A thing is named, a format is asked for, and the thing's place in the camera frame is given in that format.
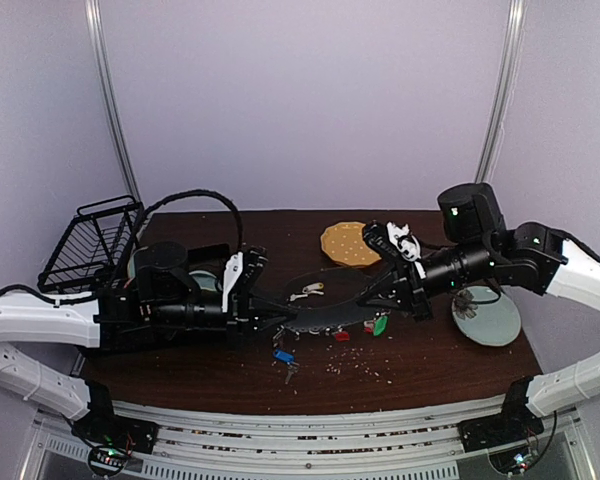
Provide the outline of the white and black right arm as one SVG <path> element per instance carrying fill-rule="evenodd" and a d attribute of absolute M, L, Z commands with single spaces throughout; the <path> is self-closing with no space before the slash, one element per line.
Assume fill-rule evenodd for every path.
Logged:
<path fill-rule="evenodd" d="M 493 280 L 600 312 L 600 255 L 574 235 L 534 221 L 507 228 L 487 183 L 450 187 L 437 202 L 450 243 L 429 255 L 422 255 L 422 244 L 408 227 L 391 222 L 364 226 L 365 244 L 388 268 L 360 292 L 359 306 L 428 319 L 431 298 Z"/>

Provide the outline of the red tag key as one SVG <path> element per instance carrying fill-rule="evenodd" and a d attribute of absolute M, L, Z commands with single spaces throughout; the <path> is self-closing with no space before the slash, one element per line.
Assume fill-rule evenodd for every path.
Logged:
<path fill-rule="evenodd" d="M 350 334 L 345 330 L 340 330 L 340 331 L 334 332 L 332 334 L 332 337 L 337 342 L 348 342 L 351 339 Z"/>

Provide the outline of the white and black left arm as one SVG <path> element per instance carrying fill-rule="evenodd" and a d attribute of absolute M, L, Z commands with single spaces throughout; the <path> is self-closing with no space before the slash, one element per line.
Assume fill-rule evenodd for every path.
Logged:
<path fill-rule="evenodd" d="M 0 289 L 0 387 L 84 423 L 103 444 L 124 433 L 108 389 L 42 364 L 16 343 L 67 344 L 100 352 L 149 347 L 180 332 L 241 340 L 293 320 L 296 309 L 252 293 L 267 263 L 261 248 L 187 249 L 163 241 L 136 250 L 125 282 L 93 292 L 45 296 L 25 285 Z"/>

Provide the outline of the green tag key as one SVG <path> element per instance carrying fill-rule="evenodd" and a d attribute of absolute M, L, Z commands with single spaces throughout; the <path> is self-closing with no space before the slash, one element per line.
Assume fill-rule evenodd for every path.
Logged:
<path fill-rule="evenodd" d="M 388 315 L 380 315 L 371 320 L 364 321 L 364 332 L 373 336 L 380 336 L 384 333 L 389 320 Z"/>

